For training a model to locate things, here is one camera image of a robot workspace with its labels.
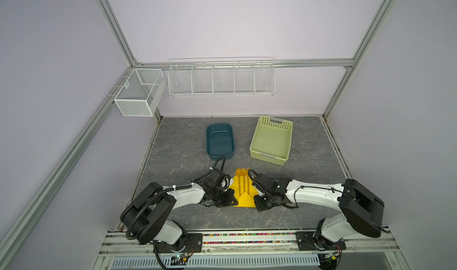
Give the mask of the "yellow paper napkin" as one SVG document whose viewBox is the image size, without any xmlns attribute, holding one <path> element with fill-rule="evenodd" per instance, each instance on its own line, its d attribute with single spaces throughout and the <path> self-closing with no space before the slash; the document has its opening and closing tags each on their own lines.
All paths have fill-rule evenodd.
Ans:
<svg viewBox="0 0 457 270">
<path fill-rule="evenodd" d="M 234 197 L 238 201 L 238 208 L 255 208 L 255 202 L 254 202 L 254 197 L 258 195 L 258 191 L 256 188 L 253 187 L 252 185 L 252 180 L 249 178 L 249 190 L 246 191 L 246 193 L 241 194 L 239 197 L 235 195 L 234 191 Z"/>
</svg>

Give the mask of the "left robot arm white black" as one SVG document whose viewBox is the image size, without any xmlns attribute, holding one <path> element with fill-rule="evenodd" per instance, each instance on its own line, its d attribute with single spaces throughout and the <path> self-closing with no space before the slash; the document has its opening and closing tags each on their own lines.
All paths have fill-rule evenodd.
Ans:
<svg viewBox="0 0 457 270">
<path fill-rule="evenodd" d="M 169 216 L 175 209 L 188 205 L 225 208 L 237 206 L 232 177 L 224 172 L 226 156 L 219 157 L 204 175 L 190 183 L 164 187 L 152 182 L 124 209 L 120 215 L 126 227 L 126 239 L 141 245 L 158 243 L 171 252 L 183 251 L 193 242 L 188 232 Z"/>
</svg>

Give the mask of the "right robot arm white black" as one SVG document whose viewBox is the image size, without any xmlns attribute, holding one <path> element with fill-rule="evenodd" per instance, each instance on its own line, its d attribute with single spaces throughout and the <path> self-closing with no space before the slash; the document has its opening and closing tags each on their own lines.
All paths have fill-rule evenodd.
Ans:
<svg viewBox="0 0 457 270">
<path fill-rule="evenodd" d="M 321 219 L 315 231 L 296 234 L 301 251 L 344 250 L 347 236 L 360 234 L 379 238 L 383 232 L 384 202 L 354 179 L 348 178 L 340 184 L 314 184 L 291 178 L 270 178 L 254 170 L 249 170 L 248 176 L 258 191 L 254 203 L 259 212 L 277 206 L 296 209 L 300 203 L 338 211 L 331 218 Z"/>
</svg>

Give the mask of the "orange plastic fork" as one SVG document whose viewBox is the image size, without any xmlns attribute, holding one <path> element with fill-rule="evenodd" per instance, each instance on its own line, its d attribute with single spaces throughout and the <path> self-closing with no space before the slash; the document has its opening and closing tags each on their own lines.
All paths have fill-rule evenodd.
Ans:
<svg viewBox="0 0 457 270">
<path fill-rule="evenodd" d="M 242 189 L 241 194 L 246 193 L 249 190 L 249 169 L 243 168 L 242 175 L 240 176 L 240 188 Z"/>
</svg>

